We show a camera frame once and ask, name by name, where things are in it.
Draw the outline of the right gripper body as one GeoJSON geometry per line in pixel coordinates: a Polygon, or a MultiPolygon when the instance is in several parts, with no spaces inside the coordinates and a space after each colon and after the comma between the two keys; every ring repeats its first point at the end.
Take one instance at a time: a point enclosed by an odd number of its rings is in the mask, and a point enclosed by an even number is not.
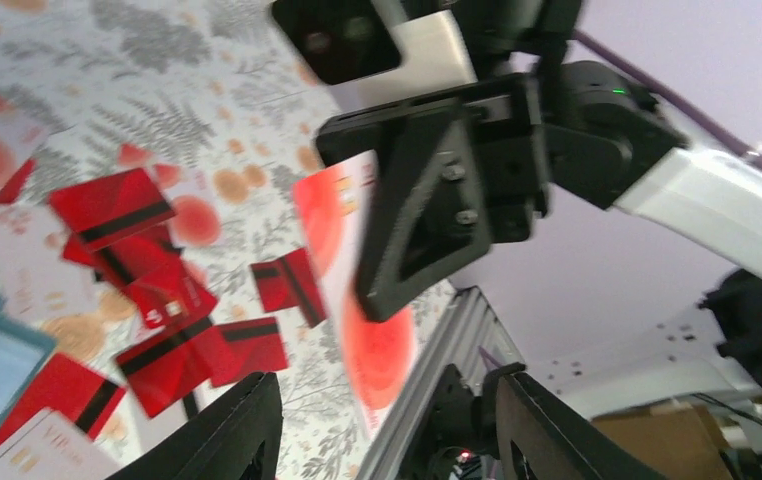
{"type": "Polygon", "coordinates": [[[549,212],[550,168],[539,85],[527,74],[513,73],[334,116],[317,131],[316,149],[325,166],[373,149],[384,169],[407,123],[450,101],[463,109],[494,242],[528,240],[536,220],[549,212]]]}

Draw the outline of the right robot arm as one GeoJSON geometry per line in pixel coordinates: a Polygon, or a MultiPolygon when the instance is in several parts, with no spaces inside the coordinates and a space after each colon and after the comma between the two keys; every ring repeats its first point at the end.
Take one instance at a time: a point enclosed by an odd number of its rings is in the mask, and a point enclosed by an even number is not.
{"type": "Polygon", "coordinates": [[[650,220],[735,263],[702,307],[716,345],[762,387],[762,156],[722,136],[700,149],[666,120],[681,100],[621,60],[566,63],[578,1],[411,1],[461,28],[476,79],[420,92],[407,75],[391,100],[328,120],[326,166],[375,154],[380,182],[356,293],[385,321],[497,244],[529,241],[559,186],[601,210],[650,220]]]}

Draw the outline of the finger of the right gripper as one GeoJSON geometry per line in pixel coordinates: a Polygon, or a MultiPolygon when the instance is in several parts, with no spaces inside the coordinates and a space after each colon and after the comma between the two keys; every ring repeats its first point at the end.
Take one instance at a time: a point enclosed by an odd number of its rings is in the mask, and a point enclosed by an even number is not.
{"type": "Polygon", "coordinates": [[[377,323],[484,256],[492,243],[463,110],[412,115],[379,147],[355,280],[361,306],[377,323]]]}

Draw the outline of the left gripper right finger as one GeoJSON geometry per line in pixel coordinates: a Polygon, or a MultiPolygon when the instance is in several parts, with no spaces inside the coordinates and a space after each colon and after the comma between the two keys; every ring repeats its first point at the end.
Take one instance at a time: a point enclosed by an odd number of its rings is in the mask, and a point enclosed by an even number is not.
{"type": "Polygon", "coordinates": [[[663,477],[620,448],[524,371],[499,377],[496,427],[506,479],[663,477]]]}

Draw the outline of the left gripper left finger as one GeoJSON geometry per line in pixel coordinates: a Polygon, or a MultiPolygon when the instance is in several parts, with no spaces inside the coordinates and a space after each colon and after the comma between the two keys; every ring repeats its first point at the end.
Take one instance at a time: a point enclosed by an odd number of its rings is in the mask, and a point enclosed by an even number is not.
{"type": "Polygon", "coordinates": [[[278,377],[253,373],[111,480],[275,480],[283,429],[278,377]]]}

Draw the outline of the white card big red dot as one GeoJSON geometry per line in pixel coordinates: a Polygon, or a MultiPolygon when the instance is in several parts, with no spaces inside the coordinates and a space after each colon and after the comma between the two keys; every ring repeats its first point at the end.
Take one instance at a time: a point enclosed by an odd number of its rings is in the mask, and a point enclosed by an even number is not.
{"type": "Polygon", "coordinates": [[[411,308],[375,323],[368,319],[356,294],[357,268],[376,182],[376,154],[366,151],[293,187],[310,263],[333,324],[362,430],[369,439],[377,436],[389,416],[418,355],[411,308]]]}

